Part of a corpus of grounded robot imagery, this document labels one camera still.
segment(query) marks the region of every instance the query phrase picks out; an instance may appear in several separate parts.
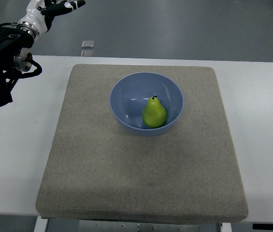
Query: gray floor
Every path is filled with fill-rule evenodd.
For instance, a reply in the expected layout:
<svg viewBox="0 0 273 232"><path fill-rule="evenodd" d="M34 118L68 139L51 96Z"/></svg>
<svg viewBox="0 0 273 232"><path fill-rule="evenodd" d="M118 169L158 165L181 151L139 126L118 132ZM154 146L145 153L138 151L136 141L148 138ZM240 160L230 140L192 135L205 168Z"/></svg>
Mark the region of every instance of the gray floor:
<svg viewBox="0 0 273 232"><path fill-rule="evenodd" d="M0 0L0 23L18 21L28 3ZM273 62L273 0L87 0L56 17L31 51L80 56L83 40L95 41L95 57ZM2 218L0 228L33 231L34 218Z"/></svg>

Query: felt pad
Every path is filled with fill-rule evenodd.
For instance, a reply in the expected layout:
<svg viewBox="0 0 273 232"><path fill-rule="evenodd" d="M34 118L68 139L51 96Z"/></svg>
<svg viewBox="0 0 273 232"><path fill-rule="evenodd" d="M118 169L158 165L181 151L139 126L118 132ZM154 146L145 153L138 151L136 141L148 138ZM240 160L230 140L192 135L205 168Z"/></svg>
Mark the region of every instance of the felt pad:
<svg viewBox="0 0 273 232"><path fill-rule="evenodd" d="M185 109L166 133L125 131L109 106L126 75L160 73ZM36 209L44 218L237 222L248 208L217 78L208 67L73 67Z"/></svg>

